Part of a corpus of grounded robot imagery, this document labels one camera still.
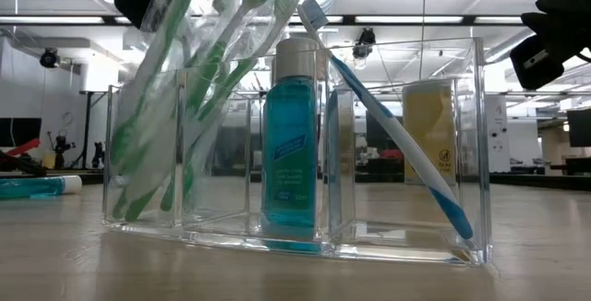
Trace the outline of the clear acrylic organizer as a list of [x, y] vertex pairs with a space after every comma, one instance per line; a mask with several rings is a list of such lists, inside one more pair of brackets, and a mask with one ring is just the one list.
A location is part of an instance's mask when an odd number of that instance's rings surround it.
[[[403, 88], [449, 81], [455, 124], [456, 185], [474, 236], [464, 240], [398, 150], [366, 140], [365, 105], [346, 85], [320, 45], [316, 52], [317, 178], [315, 233], [310, 241], [264, 233], [262, 202], [264, 104], [274, 82], [276, 54], [250, 56], [254, 66], [230, 90], [199, 142], [194, 181], [182, 197], [186, 81], [189, 67], [157, 75], [148, 91], [135, 151], [110, 163], [123, 85], [108, 109], [104, 222], [116, 229], [209, 247], [350, 259], [399, 259], [480, 264], [491, 249], [483, 47], [478, 38], [373, 45], [368, 65], [353, 65], [350, 47], [326, 47], [403, 126]], [[223, 58], [232, 73], [248, 58]], [[327, 103], [338, 92], [342, 223], [330, 233]]]

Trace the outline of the yellow wipes canister white lid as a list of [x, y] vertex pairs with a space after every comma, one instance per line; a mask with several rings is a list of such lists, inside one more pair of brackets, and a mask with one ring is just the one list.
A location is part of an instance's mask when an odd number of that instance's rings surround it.
[[449, 81], [403, 88], [403, 126], [451, 187], [456, 185], [455, 124]]

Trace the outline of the black background station frame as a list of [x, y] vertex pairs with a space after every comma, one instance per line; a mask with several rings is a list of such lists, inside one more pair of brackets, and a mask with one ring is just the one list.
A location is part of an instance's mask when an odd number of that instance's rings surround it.
[[86, 91], [86, 109], [81, 152], [82, 169], [102, 169], [106, 149], [108, 109], [106, 91]]

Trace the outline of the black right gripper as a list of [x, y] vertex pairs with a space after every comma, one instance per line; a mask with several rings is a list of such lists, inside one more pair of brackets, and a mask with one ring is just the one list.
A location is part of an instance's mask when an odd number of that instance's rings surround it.
[[537, 90], [564, 73], [577, 57], [591, 63], [591, 0], [537, 0], [537, 12], [521, 15], [534, 35], [512, 48], [510, 58], [520, 85]]

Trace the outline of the black ceiling spotlight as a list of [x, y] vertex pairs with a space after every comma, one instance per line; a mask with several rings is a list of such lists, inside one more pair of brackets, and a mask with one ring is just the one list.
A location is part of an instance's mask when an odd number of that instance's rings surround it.
[[364, 28], [353, 47], [353, 57], [357, 60], [366, 59], [373, 51], [376, 43], [375, 33], [372, 28]]
[[45, 68], [57, 68], [60, 65], [58, 50], [46, 48], [40, 57], [40, 64]]

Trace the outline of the blue white toothbrush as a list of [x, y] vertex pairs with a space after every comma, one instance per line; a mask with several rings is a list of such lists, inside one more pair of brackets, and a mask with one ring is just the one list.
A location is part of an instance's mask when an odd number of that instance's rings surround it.
[[356, 97], [365, 105], [367, 110], [377, 119], [386, 133], [400, 148], [404, 157], [410, 162], [424, 184], [429, 188], [455, 231], [464, 240], [471, 239], [474, 236], [474, 232], [464, 209], [460, 206], [459, 200], [452, 193], [450, 186], [430, 161], [426, 153], [422, 151], [390, 110], [362, 84], [353, 70], [345, 62], [341, 61], [330, 49], [327, 49], [322, 42], [318, 34], [318, 29], [325, 26], [328, 23], [328, 19], [317, 1], [304, 0], [296, 10], [308, 35], [320, 45], [321, 51], [325, 52], [329, 57], [346, 85], [355, 93]]

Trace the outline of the black wall screen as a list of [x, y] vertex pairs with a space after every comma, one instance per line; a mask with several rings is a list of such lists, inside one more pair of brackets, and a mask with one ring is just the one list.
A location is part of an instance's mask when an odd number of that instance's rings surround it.
[[18, 147], [41, 133], [41, 118], [0, 118], [0, 148]]

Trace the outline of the black monitor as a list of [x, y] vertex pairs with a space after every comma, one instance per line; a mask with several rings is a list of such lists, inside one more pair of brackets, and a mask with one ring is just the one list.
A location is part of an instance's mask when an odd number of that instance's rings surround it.
[[370, 112], [366, 112], [366, 128], [366, 140], [369, 147], [378, 150], [398, 150], [395, 141]]
[[569, 110], [569, 141], [572, 147], [591, 147], [591, 108]]

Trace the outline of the red object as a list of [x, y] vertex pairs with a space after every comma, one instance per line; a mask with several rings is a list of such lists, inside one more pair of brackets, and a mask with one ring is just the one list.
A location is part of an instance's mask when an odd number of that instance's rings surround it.
[[0, 159], [7, 159], [8, 157], [19, 157], [20, 155], [27, 153], [28, 151], [38, 148], [41, 141], [38, 138], [32, 139], [25, 144], [15, 147], [8, 152], [0, 150]]

